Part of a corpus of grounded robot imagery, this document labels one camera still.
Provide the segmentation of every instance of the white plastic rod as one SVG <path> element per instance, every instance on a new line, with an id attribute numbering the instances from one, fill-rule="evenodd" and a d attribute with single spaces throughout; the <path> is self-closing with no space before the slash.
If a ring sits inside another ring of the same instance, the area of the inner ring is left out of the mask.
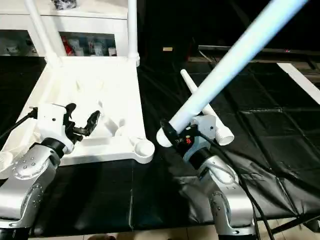
<path id="1" fill-rule="evenodd" d="M 44 47 L 46 61 L 54 67 L 60 65 L 60 59 L 54 51 L 53 45 L 48 37 L 46 28 L 41 20 L 40 14 L 37 10 L 37 6 L 34 0 L 24 0 L 24 4 L 27 10 L 29 11 L 34 28 Z"/>
<path id="2" fill-rule="evenodd" d="M 137 30 L 137 0 L 128 0 L 128 58 L 136 61 L 136 66 L 140 65 L 138 53 L 138 30 Z"/>
<path id="3" fill-rule="evenodd" d="M 242 34 L 228 53 L 206 77 L 169 123 L 181 133 L 191 119 L 220 93 L 249 61 L 280 31 L 308 0 L 272 0 Z M 164 147 L 172 144 L 160 129 L 157 141 Z"/>
<path id="4" fill-rule="evenodd" d="M 185 69 L 182 69 L 180 73 L 186 85 L 188 86 L 190 92 L 193 94 L 195 91 L 197 91 L 198 87 L 192 80 L 190 75 L 187 73 L 187 71 Z M 235 139 L 234 134 L 227 126 L 223 124 L 223 122 L 220 120 L 219 116 L 216 114 L 216 112 L 213 110 L 210 104 L 207 104 L 202 109 L 202 112 L 204 115 L 215 116 L 215 139 L 220 146 L 228 145 Z"/>

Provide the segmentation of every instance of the white plastic part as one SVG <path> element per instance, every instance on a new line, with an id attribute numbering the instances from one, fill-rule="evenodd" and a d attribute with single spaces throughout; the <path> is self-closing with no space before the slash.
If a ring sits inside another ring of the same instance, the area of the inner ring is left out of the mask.
<path id="1" fill-rule="evenodd" d="M 7 179 L 11 173 L 11 165 L 14 156 L 11 152 L 0 152 L 0 179 Z"/>
<path id="2" fill-rule="evenodd" d="M 32 19 L 34 28 L 41 40 L 41 43 L 45 50 L 45 59 L 48 64 L 53 67 L 59 67 L 61 65 L 60 59 L 56 52 L 54 51 L 53 45 L 48 37 L 46 28 L 41 21 L 41 17 L 38 13 L 37 6 L 34 0 L 24 0 L 24 4 L 29 11 L 30 17 Z"/>
<path id="3" fill-rule="evenodd" d="M 128 58 L 140 65 L 140 56 L 138 53 L 138 30 L 137 30 L 137 0 L 128 0 Z"/>
<path id="4" fill-rule="evenodd" d="M 206 77 L 198 90 L 169 121 L 181 133 L 192 117 L 214 99 L 218 93 L 248 64 L 250 60 L 280 31 L 280 29 L 304 6 L 308 0 L 272 0 L 262 10 L 228 53 Z M 164 147 L 172 144 L 164 131 L 157 132 L 156 139 Z"/>
<path id="5" fill-rule="evenodd" d="M 52 138 L 59 140 L 65 145 L 65 153 L 70 154 L 75 145 L 66 136 L 66 126 L 64 125 L 64 116 L 67 110 L 63 106 L 44 103 L 38 106 L 37 129 L 41 140 Z"/>
<path id="6" fill-rule="evenodd" d="M 19 116 L 21 119 L 29 113 L 30 106 L 75 103 L 72 121 L 84 127 L 90 114 L 101 112 L 92 134 L 77 142 L 60 166 L 124 159 L 150 162 L 155 148 L 146 140 L 136 62 L 118 56 L 60 59 L 59 68 L 45 66 Z M 17 127 L 2 152 L 11 152 L 16 159 L 34 142 L 41 142 L 36 125 L 36 119 L 29 119 Z"/>
<path id="7" fill-rule="evenodd" d="M 195 91 L 197 91 L 198 87 L 194 83 L 194 81 L 192 80 L 188 72 L 185 69 L 182 69 L 180 73 L 186 85 L 188 86 L 190 92 L 193 94 Z M 235 139 L 235 136 L 233 135 L 231 130 L 223 124 L 219 116 L 216 114 L 216 112 L 213 110 L 213 108 L 209 104 L 207 104 L 202 109 L 202 112 L 204 115 L 215 116 L 215 139 L 219 145 L 221 146 L 228 145 Z"/>

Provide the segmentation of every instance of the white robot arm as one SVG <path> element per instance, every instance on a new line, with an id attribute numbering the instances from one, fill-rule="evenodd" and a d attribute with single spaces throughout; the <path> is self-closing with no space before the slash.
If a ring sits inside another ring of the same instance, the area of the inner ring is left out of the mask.
<path id="1" fill-rule="evenodd" d="M 43 141 L 34 143 L 14 162 L 9 178 L 0 187 L 0 240 L 28 238 L 28 229 L 34 223 L 44 191 L 55 178 L 61 158 L 95 129 L 100 112 L 92 113 L 84 128 L 75 127 L 70 120 L 75 108 L 74 103 L 66 107 L 42 104 L 28 114 L 37 119 Z"/>

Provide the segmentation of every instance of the shelf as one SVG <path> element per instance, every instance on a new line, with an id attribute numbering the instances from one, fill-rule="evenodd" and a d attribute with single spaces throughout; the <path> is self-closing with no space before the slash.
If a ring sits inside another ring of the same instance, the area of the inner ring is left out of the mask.
<path id="1" fill-rule="evenodd" d="M 77 0 L 77 7 L 56 10 L 50 0 L 35 0 L 42 16 L 128 19 L 127 0 Z M 0 14 L 28 15 L 23 0 L 0 0 Z"/>
<path id="2" fill-rule="evenodd" d="M 0 29 L 0 56 L 38 57 L 39 55 L 28 31 Z"/>

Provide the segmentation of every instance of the black cable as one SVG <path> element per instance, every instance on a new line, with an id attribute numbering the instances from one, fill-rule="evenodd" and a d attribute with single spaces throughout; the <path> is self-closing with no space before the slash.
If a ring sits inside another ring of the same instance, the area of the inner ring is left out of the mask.
<path id="1" fill-rule="evenodd" d="M 25 122 L 29 118 L 36 118 L 37 117 L 38 109 L 35 107 L 31 112 L 29 112 L 26 116 L 21 118 L 19 121 L 17 121 L 13 126 L 8 128 L 4 133 L 0 135 L 0 139 L 8 135 L 12 130 L 14 130 L 16 127 L 18 127 L 20 124 Z"/>
<path id="2" fill-rule="evenodd" d="M 254 222 L 256 239 L 261 240 L 255 208 L 253 208 L 253 222 Z"/>
<path id="3" fill-rule="evenodd" d="M 215 64 L 217 64 L 218 62 L 217 62 L 216 57 L 215 57 L 215 56 L 212 56 L 212 57 L 213 57 L 213 59 L 214 59 L 214 61 L 215 61 Z"/>
<path id="4" fill-rule="evenodd" d="M 261 209 L 261 207 L 259 206 L 259 204 L 257 203 L 257 201 L 254 199 L 254 197 L 251 195 L 249 189 L 248 189 L 248 186 L 245 182 L 245 180 L 243 179 L 242 175 L 239 174 L 239 171 L 238 171 L 238 167 L 234 164 L 234 162 L 230 159 L 230 157 L 223 151 L 220 149 L 220 147 L 218 147 L 218 145 L 213 141 L 211 140 L 210 138 L 208 138 L 206 135 L 202 134 L 201 132 L 198 131 L 198 135 L 200 137 L 202 137 L 203 139 L 207 140 L 210 145 L 216 150 L 218 151 L 218 153 L 223 156 L 224 159 L 226 159 L 228 161 L 228 163 L 231 165 L 231 167 L 233 168 L 233 170 L 235 171 L 235 173 L 238 175 L 238 178 L 240 180 L 240 183 L 241 183 L 241 186 L 243 188 L 243 190 L 245 191 L 245 193 L 247 194 L 248 198 L 250 199 L 251 203 L 256 207 L 256 209 L 258 210 L 258 212 L 260 213 L 261 215 L 261 218 L 262 218 L 262 221 L 265 225 L 265 228 L 268 232 L 268 235 L 269 235 L 269 238 L 271 240 L 275 240 L 274 238 L 274 235 L 272 234 L 272 231 L 271 231 L 271 228 L 269 226 L 269 223 L 268 223 L 268 220 L 263 212 L 263 210 Z"/>

